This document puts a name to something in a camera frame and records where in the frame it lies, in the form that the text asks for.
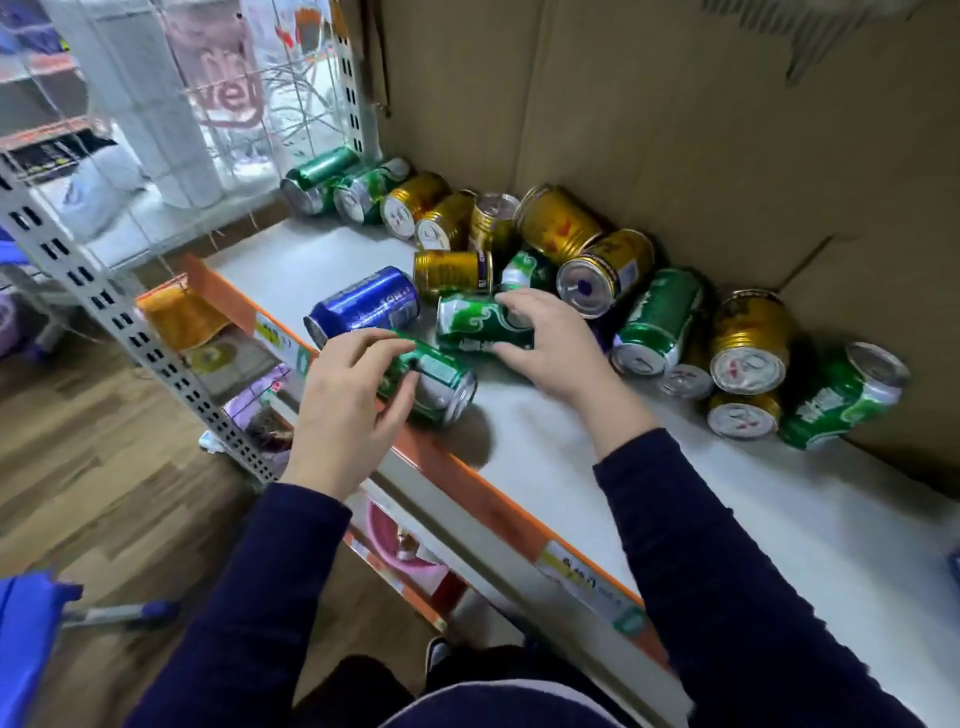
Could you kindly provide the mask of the white plastic bag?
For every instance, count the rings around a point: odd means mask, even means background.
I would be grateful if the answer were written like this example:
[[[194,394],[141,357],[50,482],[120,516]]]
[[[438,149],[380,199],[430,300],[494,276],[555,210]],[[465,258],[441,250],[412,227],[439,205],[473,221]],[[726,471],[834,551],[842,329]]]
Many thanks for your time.
[[[103,147],[77,165],[56,211],[72,237],[88,243],[114,224],[149,181],[124,146]]]

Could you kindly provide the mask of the pile of green cans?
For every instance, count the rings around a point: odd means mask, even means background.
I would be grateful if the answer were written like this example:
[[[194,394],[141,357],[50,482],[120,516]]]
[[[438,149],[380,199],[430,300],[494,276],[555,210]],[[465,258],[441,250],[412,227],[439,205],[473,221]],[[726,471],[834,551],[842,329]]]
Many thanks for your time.
[[[521,199],[455,190],[399,157],[362,167],[341,147],[290,169],[279,191],[302,216],[337,213],[414,244],[408,273],[396,265],[371,273],[315,303],[303,325],[322,348],[360,329],[425,327],[433,312],[431,338],[391,366],[379,391],[388,397],[419,371],[414,417],[436,426],[457,422],[478,389],[478,374],[458,356],[492,355],[498,344],[533,349],[532,322],[496,299],[513,290],[557,297],[614,370],[705,402],[707,425],[727,439],[776,434],[809,451],[883,417],[912,381],[906,362],[874,343],[803,355],[778,293],[740,288],[714,299],[700,273],[660,265],[647,233],[607,228],[556,184]]]

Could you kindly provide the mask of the person's left hand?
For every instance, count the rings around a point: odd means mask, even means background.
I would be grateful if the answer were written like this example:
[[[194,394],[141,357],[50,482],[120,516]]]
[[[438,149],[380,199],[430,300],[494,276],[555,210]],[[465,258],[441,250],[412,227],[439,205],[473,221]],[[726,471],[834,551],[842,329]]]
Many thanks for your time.
[[[329,339],[313,360],[280,482],[344,502],[395,443],[377,434],[378,384],[391,363],[414,349],[393,331],[363,328]]]

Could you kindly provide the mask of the white tiled pillar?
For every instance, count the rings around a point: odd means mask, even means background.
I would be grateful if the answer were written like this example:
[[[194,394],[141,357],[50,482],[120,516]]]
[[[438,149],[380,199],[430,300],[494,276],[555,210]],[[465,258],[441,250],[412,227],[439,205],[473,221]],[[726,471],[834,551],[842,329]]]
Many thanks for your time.
[[[221,179],[152,0],[40,0],[164,203],[204,210]]]

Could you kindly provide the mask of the green beverage can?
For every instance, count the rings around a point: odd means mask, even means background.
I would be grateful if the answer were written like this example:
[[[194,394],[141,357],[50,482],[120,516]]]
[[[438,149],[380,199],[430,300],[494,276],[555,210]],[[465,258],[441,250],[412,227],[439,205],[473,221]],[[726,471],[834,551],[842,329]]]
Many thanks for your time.
[[[456,293],[438,298],[435,341],[454,353],[490,354],[498,343],[530,350],[534,328],[493,297]]]
[[[399,339],[414,342],[414,348],[396,357],[381,377],[378,397],[389,401],[409,372],[419,374],[414,404],[408,420],[433,429],[457,423],[473,402],[478,381],[474,371],[435,346],[406,334]]]

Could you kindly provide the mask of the blue beverage can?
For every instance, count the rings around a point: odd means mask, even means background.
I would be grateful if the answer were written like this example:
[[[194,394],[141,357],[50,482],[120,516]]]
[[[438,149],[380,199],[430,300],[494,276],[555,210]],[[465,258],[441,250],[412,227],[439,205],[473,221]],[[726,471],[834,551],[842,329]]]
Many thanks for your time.
[[[303,326],[322,348],[333,337],[361,329],[402,330],[421,312],[413,280],[387,266],[314,304]]]

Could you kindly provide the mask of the pink plastic bowl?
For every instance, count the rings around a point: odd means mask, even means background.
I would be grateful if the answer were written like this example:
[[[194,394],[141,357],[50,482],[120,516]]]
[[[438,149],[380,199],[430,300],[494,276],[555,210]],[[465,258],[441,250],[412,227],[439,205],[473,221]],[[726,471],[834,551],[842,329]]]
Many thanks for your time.
[[[366,497],[366,535],[373,550],[393,571],[433,596],[449,575],[449,567],[422,539],[400,525],[380,504]]]

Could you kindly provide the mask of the pink round sign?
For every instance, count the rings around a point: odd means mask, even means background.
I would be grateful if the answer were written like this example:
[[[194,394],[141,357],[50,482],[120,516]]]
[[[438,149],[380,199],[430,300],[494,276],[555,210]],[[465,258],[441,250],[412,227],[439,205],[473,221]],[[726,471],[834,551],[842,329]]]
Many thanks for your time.
[[[163,0],[161,24],[198,124],[244,131],[265,116],[241,0]]]

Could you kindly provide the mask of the person's right hand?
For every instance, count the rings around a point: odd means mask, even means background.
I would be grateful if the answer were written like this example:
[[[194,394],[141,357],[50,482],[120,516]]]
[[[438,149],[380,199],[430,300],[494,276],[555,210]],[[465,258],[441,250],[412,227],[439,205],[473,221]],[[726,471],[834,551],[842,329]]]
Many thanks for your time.
[[[495,299],[530,322],[532,349],[544,354],[546,376],[528,381],[576,413],[597,460],[662,427],[614,371],[587,322],[572,307],[529,288],[499,293]]]

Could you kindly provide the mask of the person's dark trousers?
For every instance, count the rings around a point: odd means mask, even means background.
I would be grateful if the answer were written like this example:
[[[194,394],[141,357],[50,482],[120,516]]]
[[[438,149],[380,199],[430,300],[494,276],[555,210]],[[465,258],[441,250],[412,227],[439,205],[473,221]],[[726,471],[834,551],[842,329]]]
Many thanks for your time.
[[[385,663],[348,656],[285,728],[638,728],[603,689],[542,647],[450,646],[419,694]]]

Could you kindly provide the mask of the person's right forearm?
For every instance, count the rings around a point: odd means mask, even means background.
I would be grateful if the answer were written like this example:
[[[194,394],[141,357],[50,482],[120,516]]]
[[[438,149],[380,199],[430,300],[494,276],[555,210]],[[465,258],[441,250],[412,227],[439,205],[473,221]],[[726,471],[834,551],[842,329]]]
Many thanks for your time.
[[[839,642],[664,429],[603,444],[594,476],[690,728],[926,728]]]

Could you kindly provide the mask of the person's left forearm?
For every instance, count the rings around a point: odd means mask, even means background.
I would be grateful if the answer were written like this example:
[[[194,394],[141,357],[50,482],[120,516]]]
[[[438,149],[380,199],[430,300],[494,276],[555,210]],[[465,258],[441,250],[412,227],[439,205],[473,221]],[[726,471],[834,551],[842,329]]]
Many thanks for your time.
[[[328,495],[271,484],[124,728],[286,728],[319,599],[351,519]]]

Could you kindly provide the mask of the clear packet with yellow disc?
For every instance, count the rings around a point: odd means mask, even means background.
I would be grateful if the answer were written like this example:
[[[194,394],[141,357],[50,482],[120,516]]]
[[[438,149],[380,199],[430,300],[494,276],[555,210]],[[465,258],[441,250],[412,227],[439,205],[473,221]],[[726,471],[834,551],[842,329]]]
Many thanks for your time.
[[[224,405],[280,363],[258,340],[235,325],[226,326],[181,356],[218,405]]]

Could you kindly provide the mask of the pile of gold cans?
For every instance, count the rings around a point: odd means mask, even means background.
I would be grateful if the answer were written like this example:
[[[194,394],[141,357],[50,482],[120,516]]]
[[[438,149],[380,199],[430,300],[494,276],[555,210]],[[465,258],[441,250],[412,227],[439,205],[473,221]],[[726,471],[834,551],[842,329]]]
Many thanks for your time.
[[[710,307],[688,269],[657,266],[657,249],[633,228],[606,231],[557,185],[529,190],[513,208],[523,241],[558,265],[558,296],[587,321],[628,303],[609,360],[619,373],[659,380],[669,395],[709,399],[707,422],[727,438],[776,433],[796,325],[767,288],[730,289]]]

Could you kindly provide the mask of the orange snack packet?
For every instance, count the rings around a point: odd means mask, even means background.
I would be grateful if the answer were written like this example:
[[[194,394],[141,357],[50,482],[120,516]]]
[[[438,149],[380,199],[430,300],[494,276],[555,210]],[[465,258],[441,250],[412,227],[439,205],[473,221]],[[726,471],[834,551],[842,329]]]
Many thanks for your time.
[[[180,354],[210,343],[231,325],[190,286],[186,273],[141,294],[136,306],[160,339]]]

